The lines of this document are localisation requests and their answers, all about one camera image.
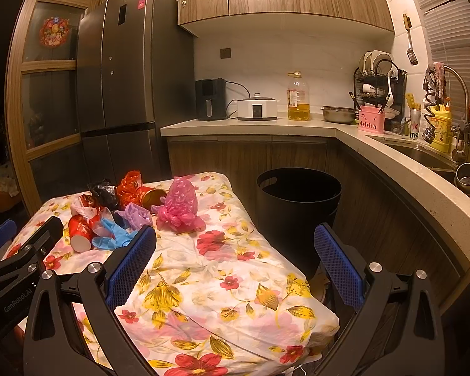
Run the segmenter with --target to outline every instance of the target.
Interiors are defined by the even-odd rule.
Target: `lower cabinet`
[[[333,227],[339,238],[356,247],[368,263],[376,261],[391,272],[425,270],[441,308],[454,301],[470,268],[405,198],[402,188],[335,138],[191,136],[171,137],[168,146],[175,176],[225,174],[256,227],[259,174],[281,167],[331,174],[342,185]],[[296,191],[306,191],[312,184],[317,183],[296,182]]]

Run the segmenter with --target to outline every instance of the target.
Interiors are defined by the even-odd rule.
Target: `purple plastic bag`
[[[129,222],[133,231],[140,230],[144,224],[153,226],[150,211],[133,202],[129,203],[123,211],[117,211],[117,213]]]
[[[197,216],[198,200],[195,188],[184,178],[174,178],[163,206],[153,206],[157,213],[157,228],[170,228],[176,233],[204,231],[206,223]]]

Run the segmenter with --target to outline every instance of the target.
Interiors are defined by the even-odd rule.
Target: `kitchen countertop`
[[[161,129],[163,137],[198,135],[289,135],[335,137],[390,176],[439,222],[470,261],[470,198],[417,161],[371,138],[357,126],[325,122],[322,115],[296,122],[279,114],[275,121],[190,120]],[[400,138],[384,134],[387,138]]]

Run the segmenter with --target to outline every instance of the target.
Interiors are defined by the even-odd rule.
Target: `pink utensil holder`
[[[385,112],[378,113],[379,108],[361,106],[359,111],[359,129],[383,134]]]

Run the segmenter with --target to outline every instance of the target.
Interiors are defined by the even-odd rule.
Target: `glass door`
[[[10,154],[30,214],[85,191],[76,114],[76,42],[100,0],[25,0],[10,46],[6,121]]]

